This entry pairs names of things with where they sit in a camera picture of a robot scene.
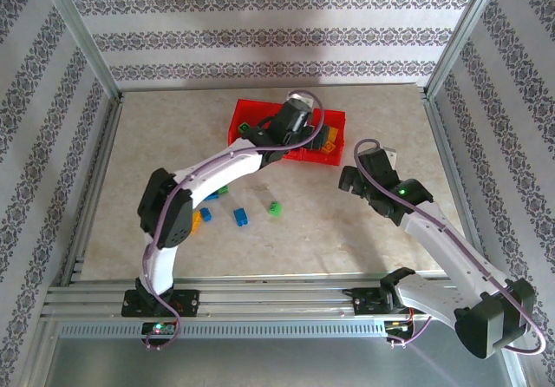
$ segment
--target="striped wall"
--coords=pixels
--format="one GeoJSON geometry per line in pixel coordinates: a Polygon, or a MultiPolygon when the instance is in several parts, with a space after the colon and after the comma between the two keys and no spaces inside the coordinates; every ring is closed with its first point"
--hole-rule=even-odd
{"type": "Polygon", "coordinates": [[[108,98],[50,0],[0,1],[0,386],[75,232],[108,98]]]}
{"type": "Polygon", "coordinates": [[[548,346],[524,362],[541,386],[555,385],[554,4],[490,0],[435,97],[487,257],[538,295],[548,346]]]}
{"type": "Polygon", "coordinates": [[[468,0],[74,0],[121,89],[416,82],[468,0]]]}

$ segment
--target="green block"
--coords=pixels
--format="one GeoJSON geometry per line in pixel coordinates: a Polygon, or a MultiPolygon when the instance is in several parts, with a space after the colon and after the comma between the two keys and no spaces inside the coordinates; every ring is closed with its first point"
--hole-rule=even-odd
{"type": "Polygon", "coordinates": [[[268,211],[272,216],[281,216],[282,211],[281,203],[279,202],[272,202],[270,204],[270,210],[268,211]]]}
{"type": "Polygon", "coordinates": [[[244,131],[246,131],[247,129],[249,129],[251,126],[249,124],[247,124],[246,122],[243,122],[241,125],[239,125],[239,132],[241,134],[244,133],[244,131]]]}

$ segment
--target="yellow block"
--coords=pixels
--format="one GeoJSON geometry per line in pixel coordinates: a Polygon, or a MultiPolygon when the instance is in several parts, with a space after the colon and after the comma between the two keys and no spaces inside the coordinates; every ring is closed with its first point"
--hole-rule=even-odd
{"type": "Polygon", "coordinates": [[[328,141],[336,142],[338,132],[339,130],[337,128],[330,127],[330,133],[328,134],[328,141]]]}
{"type": "Polygon", "coordinates": [[[199,229],[200,220],[202,217],[200,216],[200,212],[193,213],[193,228],[191,229],[191,233],[196,233],[197,229],[199,229]]]}
{"type": "Polygon", "coordinates": [[[322,153],[329,154],[335,149],[336,149],[336,146],[334,145],[334,143],[331,141],[327,141],[326,145],[322,147],[322,153]]]}

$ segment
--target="beige tabletop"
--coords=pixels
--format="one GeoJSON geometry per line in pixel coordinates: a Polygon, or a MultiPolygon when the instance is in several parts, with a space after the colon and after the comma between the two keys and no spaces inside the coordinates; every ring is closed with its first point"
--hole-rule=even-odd
{"type": "MultiPolygon", "coordinates": [[[[459,228],[453,197],[419,90],[413,85],[312,88],[327,109],[346,112],[344,165],[362,138],[397,152],[402,179],[414,177],[459,228]]],[[[134,279],[144,250],[136,209],[150,174],[189,167],[227,147],[237,103],[283,102],[288,89],[126,93],[81,279],[134,279]]],[[[180,247],[175,277],[437,271],[426,251],[364,200],[337,189],[342,167],[282,160],[203,202],[212,221],[180,247]],[[268,214],[273,201],[279,218],[268,214]],[[247,226],[233,210],[244,207],[247,226]]]]}

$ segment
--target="red plastic bin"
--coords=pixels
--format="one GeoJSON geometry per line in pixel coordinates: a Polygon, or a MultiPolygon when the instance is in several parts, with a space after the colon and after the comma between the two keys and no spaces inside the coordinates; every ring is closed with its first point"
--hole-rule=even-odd
{"type": "MultiPolygon", "coordinates": [[[[239,126],[246,122],[251,127],[258,125],[264,118],[275,115],[279,112],[283,104],[249,101],[246,99],[239,99],[233,114],[232,124],[229,127],[227,135],[227,143],[231,145],[237,140],[241,133],[239,126]]],[[[317,125],[320,121],[319,109],[315,109],[312,115],[311,124],[317,125]]],[[[311,161],[314,163],[329,164],[331,166],[339,166],[341,157],[343,155],[343,147],[345,147],[344,130],[345,130],[345,113],[343,111],[333,111],[330,109],[324,110],[323,121],[330,127],[337,128],[337,138],[334,142],[336,146],[329,154],[325,154],[320,150],[307,150],[306,148],[299,148],[298,150],[291,150],[284,158],[298,161],[311,161]]]]}

